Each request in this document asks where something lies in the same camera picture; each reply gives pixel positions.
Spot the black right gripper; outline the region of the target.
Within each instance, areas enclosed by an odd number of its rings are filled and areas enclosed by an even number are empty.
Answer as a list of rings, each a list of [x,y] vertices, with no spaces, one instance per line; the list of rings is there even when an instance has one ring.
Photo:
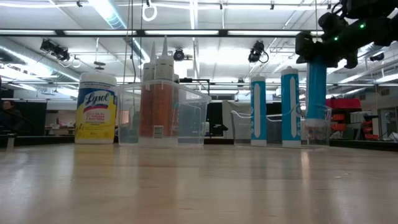
[[[335,68],[346,60],[345,68],[358,65],[358,27],[323,26],[322,41],[313,41],[310,32],[300,32],[295,36],[297,64],[320,62],[326,67]]]

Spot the blue white silicone tube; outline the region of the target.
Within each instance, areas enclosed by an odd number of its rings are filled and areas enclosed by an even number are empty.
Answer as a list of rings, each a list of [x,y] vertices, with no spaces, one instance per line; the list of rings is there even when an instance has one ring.
[[[251,145],[267,146],[266,79],[251,78]]]
[[[281,71],[282,146],[301,146],[299,72],[287,67]]]
[[[326,105],[326,65],[321,57],[307,64],[307,89],[304,130],[307,144],[328,146],[330,109]]]

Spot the orange white sealant tube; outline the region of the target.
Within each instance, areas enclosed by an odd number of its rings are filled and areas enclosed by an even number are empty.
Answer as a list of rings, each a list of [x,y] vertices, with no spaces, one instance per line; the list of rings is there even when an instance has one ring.
[[[152,52],[150,61],[144,64],[143,68],[143,86],[141,88],[141,124],[140,135],[142,137],[151,137],[153,134],[152,127],[152,110],[153,110],[153,87],[147,82],[152,81],[155,77],[155,42],[152,44]]]
[[[169,137],[172,133],[172,102],[173,88],[164,83],[174,79],[174,60],[167,53],[167,37],[164,37],[162,55],[155,62],[155,79],[159,80],[154,86],[153,125],[155,137]]]

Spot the Lysol wipes canister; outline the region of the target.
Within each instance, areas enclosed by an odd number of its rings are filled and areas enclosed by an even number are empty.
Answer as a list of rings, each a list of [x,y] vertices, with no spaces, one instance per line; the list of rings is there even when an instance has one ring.
[[[116,126],[117,80],[103,73],[80,75],[75,143],[112,144]]]

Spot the red storage bins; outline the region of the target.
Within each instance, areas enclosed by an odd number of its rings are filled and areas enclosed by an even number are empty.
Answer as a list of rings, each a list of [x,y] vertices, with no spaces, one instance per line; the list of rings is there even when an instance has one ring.
[[[360,109],[361,102],[357,98],[330,98],[326,106],[333,109]]]

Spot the orange storage bin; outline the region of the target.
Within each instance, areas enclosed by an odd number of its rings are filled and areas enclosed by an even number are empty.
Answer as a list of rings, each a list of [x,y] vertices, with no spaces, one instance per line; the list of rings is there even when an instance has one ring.
[[[334,114],[331,117],[331,129],[334,131],[344,131],[346,129],[346,115]]]

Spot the clear plastic bin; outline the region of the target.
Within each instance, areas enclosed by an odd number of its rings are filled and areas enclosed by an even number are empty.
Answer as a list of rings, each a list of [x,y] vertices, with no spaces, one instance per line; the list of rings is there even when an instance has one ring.
[[[317,106],[315,108],[321,115],[320,119],[309,119],[305,117],[303,111],[297,113],[300,117],[300,126],[297,136],[300,140],[286,140],[282,120],[286,117],[281,103],[271,103],[267,105],[267,143],[272,146],[280,147],[315,147],[327,146],[330,144],[331,135],[331,108]],[[246,113],[231,112],[231,122],[233,127],[234,143],[251,143],[251,115]]]
[[[159,80],[147,82],[153,89]],[[173,88],[172,133],[169,137],[155,137],[155,126],[151,137],[140,135],[141,88],[143,83],[121,85],[118,88],[118,142],[122,146],[172,148],[184,144],[201,146],[204,143],[208,95],[194,91],[181,84],[167,81]]]

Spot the small clear plastic container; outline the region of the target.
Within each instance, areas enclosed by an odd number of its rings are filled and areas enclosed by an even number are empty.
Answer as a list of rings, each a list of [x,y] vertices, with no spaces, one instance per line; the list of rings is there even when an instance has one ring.
[[[225,139],[233,139],[233,125],[232,125],[232,111],[236,111],[239,114],[249,114],[250,113],[250,103],[249,102],[235,102],[235,101],[222,101],[222,117],[223,125],[228,128],[224,132],[223,137]]]

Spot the black ceiling device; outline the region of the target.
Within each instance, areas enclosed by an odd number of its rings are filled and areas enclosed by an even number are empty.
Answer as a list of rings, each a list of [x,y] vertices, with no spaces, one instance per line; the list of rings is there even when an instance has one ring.
[[[41,43],[40,50],[46,54],[50,54],[60,62],[67,62],[70,60],[70,54],[68,48],[62,47],[50,39],[44,39]]]

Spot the person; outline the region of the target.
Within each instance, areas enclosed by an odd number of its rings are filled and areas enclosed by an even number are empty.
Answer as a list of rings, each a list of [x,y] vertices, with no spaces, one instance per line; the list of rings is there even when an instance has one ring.
[[[21,112],[16,109],[15,102],[4,100],[0,109],[0,134],[21,134],[24,119]]]

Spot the black table edge rail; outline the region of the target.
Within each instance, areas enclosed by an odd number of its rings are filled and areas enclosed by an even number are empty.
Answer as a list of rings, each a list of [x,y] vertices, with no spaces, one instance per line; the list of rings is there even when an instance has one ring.
[[[357,140],[332,139],[330,140],[330,146],[346,147],[354,149],[367,149],[374,151],[398,152],[398,142],[389,142],[389,141],[357,141]]]
[[[74,143],[74,136],[16,136],[14,146],[36,146],[46,144]]]

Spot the black rear frame bar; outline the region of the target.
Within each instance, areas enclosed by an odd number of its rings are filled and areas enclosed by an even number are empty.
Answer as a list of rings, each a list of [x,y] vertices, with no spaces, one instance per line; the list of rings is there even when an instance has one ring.
[[[199,90],[204,89],[210,95],[210,79],[180,78],[179,84],[198,86]]]

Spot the overhead frame bar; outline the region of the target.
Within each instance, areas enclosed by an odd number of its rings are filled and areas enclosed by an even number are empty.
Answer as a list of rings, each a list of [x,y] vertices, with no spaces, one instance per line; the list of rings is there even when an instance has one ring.
[[[127,30],[127,29],[0,29],[0,36],[4,37],[281,37],[293,38],[300,31],[299,30],[242,30],[242,29],[177,29],[177,30]]]

